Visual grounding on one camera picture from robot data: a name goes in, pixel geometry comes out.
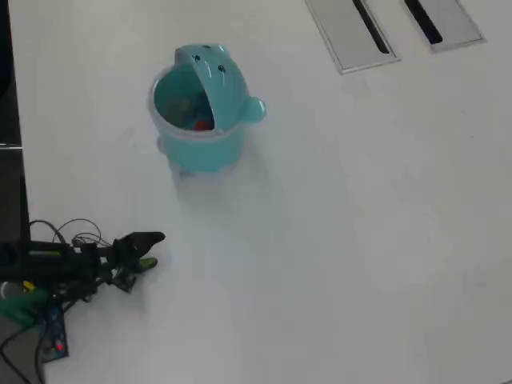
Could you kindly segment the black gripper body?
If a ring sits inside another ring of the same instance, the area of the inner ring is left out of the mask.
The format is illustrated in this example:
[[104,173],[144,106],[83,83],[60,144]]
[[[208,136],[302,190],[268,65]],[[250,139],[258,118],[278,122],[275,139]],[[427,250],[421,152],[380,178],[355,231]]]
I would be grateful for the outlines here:
[[127,269],[131,273],[140,271],[137,235],[115,239],[111,246],[97,247],[96,255],[100,275],[110,274],[112,270],[119,268]]

